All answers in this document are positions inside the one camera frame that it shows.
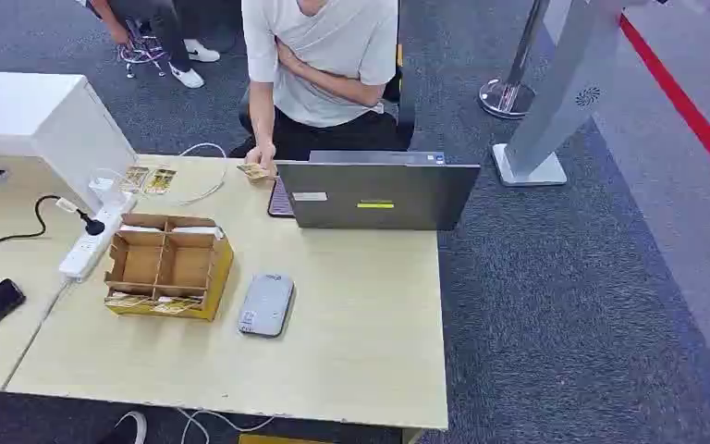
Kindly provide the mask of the person's right hand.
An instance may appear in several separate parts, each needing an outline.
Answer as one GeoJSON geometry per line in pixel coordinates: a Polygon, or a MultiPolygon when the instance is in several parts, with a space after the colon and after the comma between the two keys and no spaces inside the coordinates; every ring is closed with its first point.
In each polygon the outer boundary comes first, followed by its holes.
{"type": "Polygon", "coordinates": [[[275,179],[274,156],[275,146],[271,142],[255,145],[247,152],[241,170],[252,183],[275,179]]]}

